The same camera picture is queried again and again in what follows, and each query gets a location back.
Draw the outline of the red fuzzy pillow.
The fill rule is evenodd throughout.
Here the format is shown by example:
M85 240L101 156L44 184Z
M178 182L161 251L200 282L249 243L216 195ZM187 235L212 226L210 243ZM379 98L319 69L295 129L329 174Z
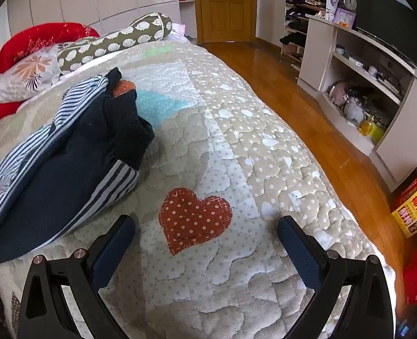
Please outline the red fuzzy pillow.
M50 22L27 28L14 35L2 46L0 74L39 49L99 36L94 28L76 22Z

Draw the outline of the white TV cabinet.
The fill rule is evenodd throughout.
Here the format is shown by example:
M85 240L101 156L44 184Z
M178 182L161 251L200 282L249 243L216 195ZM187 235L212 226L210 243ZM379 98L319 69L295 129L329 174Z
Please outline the white TV cabinet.
M370 158L390 191L417 171L417 70L371 38L318 17L308 20L297 83L329 121ZM384 132L367 139L339 107L352 89Z

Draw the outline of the heart patterned quilt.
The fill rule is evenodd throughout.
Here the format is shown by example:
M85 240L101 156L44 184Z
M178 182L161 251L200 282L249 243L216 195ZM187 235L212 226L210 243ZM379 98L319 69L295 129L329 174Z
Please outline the heart patterned quilt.
M377 253L292 128L222 60L187 43L144 44L63 78L0 121L0 164L50 125L73 85L112 68L135 83L155 139L131 191L41 252L68 256L133 215L141 233L101 291L130 338L282 338L312 296L278 243L284 214L344 258ZM191 203L222 197L233 214L214 239L172 254L159 211L176 188Z

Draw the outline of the black television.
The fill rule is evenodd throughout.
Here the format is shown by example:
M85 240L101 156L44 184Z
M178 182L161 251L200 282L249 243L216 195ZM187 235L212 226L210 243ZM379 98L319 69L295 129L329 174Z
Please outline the black television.
M417 67L417 15L396 0L359 0L356 28Z

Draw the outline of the cluttered shoe rack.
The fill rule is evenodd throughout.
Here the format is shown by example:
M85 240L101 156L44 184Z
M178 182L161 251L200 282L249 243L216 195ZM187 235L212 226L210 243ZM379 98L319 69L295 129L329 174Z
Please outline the cluttered shoe rack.
M333 20L339 0L284 0L284 29L280 54L300 71L309 28L309 18Z

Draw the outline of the navy striped pants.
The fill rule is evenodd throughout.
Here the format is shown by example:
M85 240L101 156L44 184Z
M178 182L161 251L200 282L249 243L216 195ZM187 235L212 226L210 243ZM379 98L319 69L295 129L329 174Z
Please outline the navy striped pants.
M0 263L39 249L129 193L155 137L112 69L71 87L52 123L0 163Z

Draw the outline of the yellow bottle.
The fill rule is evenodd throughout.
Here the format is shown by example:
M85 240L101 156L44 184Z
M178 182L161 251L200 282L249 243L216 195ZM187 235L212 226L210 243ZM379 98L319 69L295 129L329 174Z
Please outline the yellow bottle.
M362 136L368 136L373 130L374 116L368 116L359 125L359 132Z

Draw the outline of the olive hedgehog bolster pillow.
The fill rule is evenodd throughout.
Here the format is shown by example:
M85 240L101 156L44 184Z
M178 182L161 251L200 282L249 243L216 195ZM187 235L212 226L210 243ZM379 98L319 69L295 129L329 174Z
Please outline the olive hedgehog bolster pillow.
M81 38L66 45L57 54L57 66L62 74L67 74L107 54L139 44L162 41L171 31L170 17L160 12L148 13L132 21L126 28L98 38Z

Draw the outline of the floral white pillow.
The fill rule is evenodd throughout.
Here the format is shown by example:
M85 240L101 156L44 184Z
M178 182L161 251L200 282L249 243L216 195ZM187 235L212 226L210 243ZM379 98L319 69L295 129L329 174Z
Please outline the floral white pillow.
M0 103L23 102L56 83L61 75L57 55L68 45L42 48L0 74Z

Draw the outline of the wooden door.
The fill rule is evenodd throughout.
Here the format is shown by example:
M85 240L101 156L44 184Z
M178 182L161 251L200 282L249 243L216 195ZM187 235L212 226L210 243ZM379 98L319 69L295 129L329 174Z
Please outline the wooden door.
M253 42L258 0L195 0L199 44Z

